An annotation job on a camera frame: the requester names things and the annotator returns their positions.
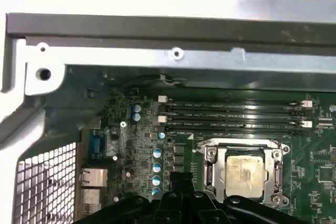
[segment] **blue capacitor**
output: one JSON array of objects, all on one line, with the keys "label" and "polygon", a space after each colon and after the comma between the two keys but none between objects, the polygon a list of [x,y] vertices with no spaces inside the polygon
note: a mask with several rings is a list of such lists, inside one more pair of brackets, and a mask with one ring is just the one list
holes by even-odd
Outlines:
[{"label": "blue capacitor", "polygon": [[141,119],[141,115],[139,113],[134,113],[132,116],[133,120],[135,120],[136,122],[140,121]]},{"label": "blue capacitor", "polygon": [[141,106],[139,104],[136,104],[133,106],[133,112],[139,113],[141,111]]},{"label": "blue capacitor", "polygon": [[159,137],[160,139],[163,139],[163,138],[166,137],[166,134],[164,134],[163,132],[160,132],[160,133],[158,134],[158,137]]},{"label": "blue capacitor", "polygon": [[153,172],[159,173],[160,171],[161,171],[161,164],[160,163],[153,164]]},{"label": "blue capacitor", "polygon": [[161,149],[156,148],[156,149],[153,151],[153,156],[154,156],[155,158],[160,158],[161,155],[162,155],[162,150],[161,150]]},{"label": "blue capacitor", "polygon": [[161,190],[158,187],[154,187],[152,190],[152,195],[159,193]]},{"label": "blue capacitor", "polygon": [[161,183],[161,177],[159,175],[155,175],[152,179],[152,184],[154,186],[158,186]]}]

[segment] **motherboard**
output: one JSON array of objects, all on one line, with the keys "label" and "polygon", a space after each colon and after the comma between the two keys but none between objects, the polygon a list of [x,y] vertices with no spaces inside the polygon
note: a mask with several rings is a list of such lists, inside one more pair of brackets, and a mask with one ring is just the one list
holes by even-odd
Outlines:
[{"label": "motherboard", "polygon": [[336,94],[111,89],[92,131],[112,161],[108,204],[191,172],[218,201],[241,195],[313,224],[336,223]]}]

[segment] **green circuit board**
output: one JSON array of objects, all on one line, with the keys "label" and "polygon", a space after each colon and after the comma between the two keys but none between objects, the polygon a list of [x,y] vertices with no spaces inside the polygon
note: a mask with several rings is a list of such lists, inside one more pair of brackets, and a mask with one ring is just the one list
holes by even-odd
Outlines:
[{"label": "green circuit board", "polygon": [[[173,170],[192,172],[196,190],[203,190],[204,157],[195,151],[200,141],[274,139],[290,146],[282,172],[290,202],[280,210],[315,224],[336,223],[334,104],[332,93],[112,89],[102,131],[109,135],[110,155],[120,153],[122,161],[108,171],[110,201],[118,192],[151,198],[154,191],[168,190]],[[130,177],[128,169],[134,171]]]}]

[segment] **cpu socket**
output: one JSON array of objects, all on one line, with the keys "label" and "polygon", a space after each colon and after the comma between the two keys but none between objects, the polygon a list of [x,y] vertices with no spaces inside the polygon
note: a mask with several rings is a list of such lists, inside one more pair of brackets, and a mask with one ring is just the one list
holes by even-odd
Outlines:
[{"label": "cpu socket", "polygon": [[204,190],[219,202],[240,195],[269,207],[289,205],[282,195],[282,158],[288,145],[272,140],[212,138],[197,143],[204,155]]}]

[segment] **perforated metal panel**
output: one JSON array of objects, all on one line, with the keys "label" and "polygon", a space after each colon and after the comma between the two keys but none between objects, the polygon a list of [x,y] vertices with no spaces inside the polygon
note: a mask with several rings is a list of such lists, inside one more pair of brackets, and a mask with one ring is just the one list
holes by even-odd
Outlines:
[{"label": "perforated metal panel", "polygon": [[75,143],[20,161],[14,223],[72,223],[75,171]]}]

